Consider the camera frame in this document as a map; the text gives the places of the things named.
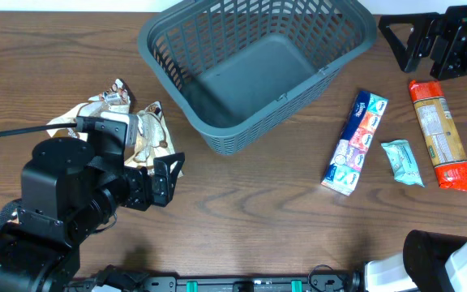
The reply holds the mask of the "grey plastic basket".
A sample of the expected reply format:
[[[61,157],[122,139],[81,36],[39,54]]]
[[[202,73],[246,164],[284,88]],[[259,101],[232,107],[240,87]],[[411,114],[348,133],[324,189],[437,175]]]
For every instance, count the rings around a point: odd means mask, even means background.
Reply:
[[[151,18],[139,54],[221,155],[255,142],[318,99],[376,39],[349,0],[192,0]]]

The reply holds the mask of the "multicolour tissue pack strip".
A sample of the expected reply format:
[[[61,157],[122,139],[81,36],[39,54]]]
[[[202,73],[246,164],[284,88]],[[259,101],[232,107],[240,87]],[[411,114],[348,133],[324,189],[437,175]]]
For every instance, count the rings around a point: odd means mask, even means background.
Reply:
[[[356,188],[366,155],[388,106],[388,99],[361,91],[342,129],[321,184],[349,196]]]

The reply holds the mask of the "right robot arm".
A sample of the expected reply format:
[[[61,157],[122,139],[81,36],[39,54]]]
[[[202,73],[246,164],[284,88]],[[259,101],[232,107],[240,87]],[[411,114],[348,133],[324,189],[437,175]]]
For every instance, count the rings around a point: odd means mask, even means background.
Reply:
[[[467,6],[445,13],[385,15],[379,30],[403,72],[430,57],[432,81],[411,81],[409,93],[439,187],[467,191],[467,156],[441,81],[467,75]],[[403,251],[367,263],[363,291],[467,291],[467,237],[408,233]]]

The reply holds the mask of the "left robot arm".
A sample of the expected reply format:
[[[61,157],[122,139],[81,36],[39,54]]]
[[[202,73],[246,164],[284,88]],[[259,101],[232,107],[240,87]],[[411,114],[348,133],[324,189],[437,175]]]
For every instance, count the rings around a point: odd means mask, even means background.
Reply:
[[[86,140],[50,138],[32,150],[20,200],[0,214],[0,291],[64,291],[80,267],[79,247],[123,206],[145,211],[174,196],[185,161],[154,161],[154,173],[124,164],[125,122],[77,118]]]

